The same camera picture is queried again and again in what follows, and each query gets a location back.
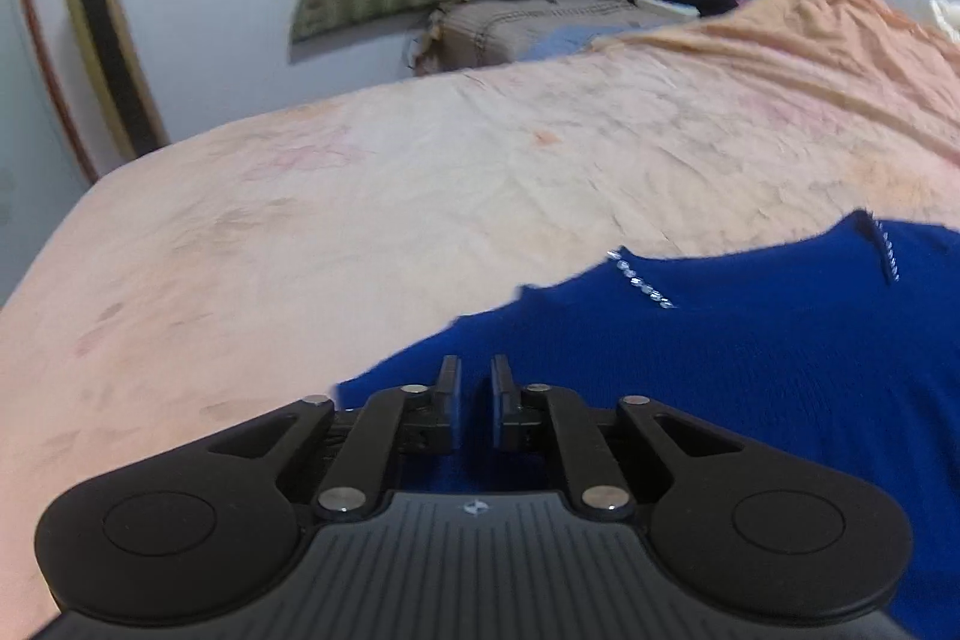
bed sheet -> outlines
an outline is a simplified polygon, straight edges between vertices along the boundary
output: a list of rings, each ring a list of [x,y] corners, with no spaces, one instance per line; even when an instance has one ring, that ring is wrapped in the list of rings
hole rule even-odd
[[[93,188],[0,311],[0,637],[55,614],[32,530],[56,494],[520,284],[859,206],[960,228],[960,49],[881,0],[760,0],[597,49],[234,122]]]

blue fabric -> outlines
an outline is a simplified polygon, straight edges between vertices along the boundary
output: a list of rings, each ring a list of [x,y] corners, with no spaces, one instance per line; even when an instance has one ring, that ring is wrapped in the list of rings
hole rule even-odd
[[[561,25],[537,40],[521,57],[520,61],[545,61],[575,55],[598,36],[611,36],[624,31],[646,31],[660,28],[665,23],[654,25]]]
[[[594,407],[646,394],[870,480],[899,501],[914,531],[891,613],[919,637],[956,640],[960,235],[886,228],[899,282],[862,212],[820,237],[723,258],[654,261],[623,251],[677,309],[661,309],[604,261],[456,320],[342,384],[340,401],[359,407],[384,387],[432,383],[444,355],[462,357],[464,448],[411,478],[432,489],[496,490],[524,479],[515,461],[488,451],[496,353],[507,354],[518,384],[569,386]]]

